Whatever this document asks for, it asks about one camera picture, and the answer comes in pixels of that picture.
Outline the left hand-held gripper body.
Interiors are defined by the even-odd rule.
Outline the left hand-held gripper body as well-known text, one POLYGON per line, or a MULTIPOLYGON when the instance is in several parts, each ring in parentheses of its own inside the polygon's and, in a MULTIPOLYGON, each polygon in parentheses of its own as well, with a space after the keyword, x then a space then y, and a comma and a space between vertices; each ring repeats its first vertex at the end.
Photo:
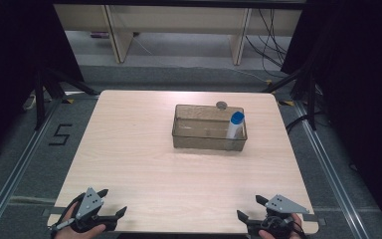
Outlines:
POLYGON ((99 216, 98 212, 103 206, 103 200, 97 192, 89 187, 80 200, 80 204, 75 207, 72 217, 74 222, 71 228, 78 233, 84 233, 100 224, 105 225, 105 231, 113 231, 117 226, 117 220, 113 216, 99 216))

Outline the white bottle with blue cap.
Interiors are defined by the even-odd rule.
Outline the white bottle with blue cap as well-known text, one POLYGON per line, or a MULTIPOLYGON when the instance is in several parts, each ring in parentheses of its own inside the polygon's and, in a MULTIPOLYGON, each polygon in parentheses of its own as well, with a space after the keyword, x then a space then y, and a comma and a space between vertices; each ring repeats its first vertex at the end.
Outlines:
POLYGON ((234 112, 230 118, 227 133, 225 148, 232 150, 236 144, 242 139, 242 129, 244 125, 245 115, 242 112, 234 112))

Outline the metal floor rail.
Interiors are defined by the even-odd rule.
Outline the metal floor rail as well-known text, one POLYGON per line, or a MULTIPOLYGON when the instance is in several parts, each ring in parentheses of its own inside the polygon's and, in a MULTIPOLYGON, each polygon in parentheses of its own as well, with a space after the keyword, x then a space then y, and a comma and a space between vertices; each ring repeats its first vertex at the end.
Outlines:
POLYGON ((302 121, 302 125, 354 238, 370 239, 369 233, 344 188, 317 132, 312 128, 307 119, 302 121))
POLYGON ((61 104, 62 100, 51 100, 48 110, 45 113, 45 117, 41 125, 34 130, 29 141, 24 148, 21 156, 17 160, 14 168, 9 174, 7 180, 5 181, 2 189, 0 190, 0 218, 2 217, 11 196, 13 195, 15 189, 21 181, 22 176, 24 175, 26 169, 28 168, 30 161, 36 152, 38 145, 43 138, 46 130, 49 127, 50 121, 56 111, 56 109, 61 104))

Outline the person's left hand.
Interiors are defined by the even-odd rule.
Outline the person's left hand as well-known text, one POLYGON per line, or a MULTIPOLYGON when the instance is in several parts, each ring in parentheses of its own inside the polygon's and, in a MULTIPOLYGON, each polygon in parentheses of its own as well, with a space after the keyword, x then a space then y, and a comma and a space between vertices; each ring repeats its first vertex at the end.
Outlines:
POLYGON ((105 225, 100 224, 95 226, 93 229, 84 232, 78 233, 73 230, 70 226, 63 228, 58 231, 53 239, 94 239, 97 235, 101 234, 105 230, 105 225))

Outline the beige wooden desk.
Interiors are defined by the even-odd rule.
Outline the beige wooden desk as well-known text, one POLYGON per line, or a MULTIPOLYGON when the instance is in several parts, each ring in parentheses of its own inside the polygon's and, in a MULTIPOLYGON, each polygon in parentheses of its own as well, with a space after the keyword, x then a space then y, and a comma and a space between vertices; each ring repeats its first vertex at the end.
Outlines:
POLYGON ((151 7, 57 3, 66 31, 107 32, 114 58, 125 61, 134 33, 227 35, 233 64, 241 64, 248 35, 293 35, 301 12, 255 8, 151 7))

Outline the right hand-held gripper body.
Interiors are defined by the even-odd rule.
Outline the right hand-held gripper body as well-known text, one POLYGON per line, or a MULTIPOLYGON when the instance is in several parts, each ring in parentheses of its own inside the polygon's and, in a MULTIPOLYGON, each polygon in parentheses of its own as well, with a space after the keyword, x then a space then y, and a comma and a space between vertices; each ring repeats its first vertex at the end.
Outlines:
POLYGON ((268 231, 277 239, 287 239, 293 229, 290 215, 309 213, 305 207, 279 194, 268 201, 266 205, 262 205, 266 207, 266 217, 263 220, 249 218, 246 224, 249 239, 262 239, 259 235, 260 230, 268 231))

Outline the person's right hand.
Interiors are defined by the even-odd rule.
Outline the person's right hand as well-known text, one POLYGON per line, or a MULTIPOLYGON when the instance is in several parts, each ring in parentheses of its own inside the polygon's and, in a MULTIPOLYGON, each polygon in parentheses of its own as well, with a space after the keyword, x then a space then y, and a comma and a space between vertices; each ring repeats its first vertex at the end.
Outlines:
MULTIPOLYGON (((301 228, 302 224, 300 218, 295 213, 292 213, 290 216, 292 217, 291 225, 293 226, 293 229, 289 233, 287 239, 304 239, 302 237, 303 232, 301 228)), ((262 239, 277 239, 275 236, 273 236, 271 233, 265 230, 260 230, 259 235, 262 239)))

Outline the dark curtain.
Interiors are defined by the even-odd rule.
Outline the dark curtain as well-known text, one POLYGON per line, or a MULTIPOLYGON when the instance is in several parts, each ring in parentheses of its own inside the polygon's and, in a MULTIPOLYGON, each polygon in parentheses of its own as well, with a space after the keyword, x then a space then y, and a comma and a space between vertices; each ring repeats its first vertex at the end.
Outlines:
POLYGON ((0 142, 42 75, 84 78, 52 0, 0 0, 0 142))
POLYGON ((382 211, 382 0, 305 0, 283 66, 307 60, 328 22, 315 80, 332 125, 382 211))

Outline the clear brown plastic box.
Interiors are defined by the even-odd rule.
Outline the clear brown plastic box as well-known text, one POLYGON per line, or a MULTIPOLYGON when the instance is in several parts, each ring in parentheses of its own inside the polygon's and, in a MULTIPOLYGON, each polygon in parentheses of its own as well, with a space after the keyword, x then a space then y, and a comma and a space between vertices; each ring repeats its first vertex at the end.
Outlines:
MULTIPOLYGON (((216 106, 177 105, 175 107, 172 137, 176 148, 227 150, 226 133, 234 112, 243 108, 227 107, 224 111, 216 106)), ((248 139, 246 122, 242 139, 232 151, 242 151, 248 139)))

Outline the black metal stand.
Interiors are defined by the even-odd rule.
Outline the black metal stand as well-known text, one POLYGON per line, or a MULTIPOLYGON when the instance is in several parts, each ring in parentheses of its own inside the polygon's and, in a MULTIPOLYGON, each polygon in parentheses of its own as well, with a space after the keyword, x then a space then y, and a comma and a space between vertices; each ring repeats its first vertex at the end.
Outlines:
POLYGON ((312 130, 316 130, 315 126, 315 78, 313 76, 312 68, 309 64, 304 64, 300 69, 296 70, 287 77, 282 78, 277 83, 267 86, 263 93, 272 93, 279 88, 294 81, 293 88, 290 96, 293 100, 301 100, 306 97, 307 113, 300 117, 298 120, 307 120, 308 125, 312 130))
POLYGON ((60 82, 67 83, 81 92, 90 96, 98 96, 99 92, 88 87, 82 79, 76 80, 51 68, 41 68, 36 72, 34 86, 36 95, 36 126, 38 130, 45 122, 45 97, 44 90, 47 90, 52 99, 61 100, 66 96, 65 91, 60 85, 60 82))

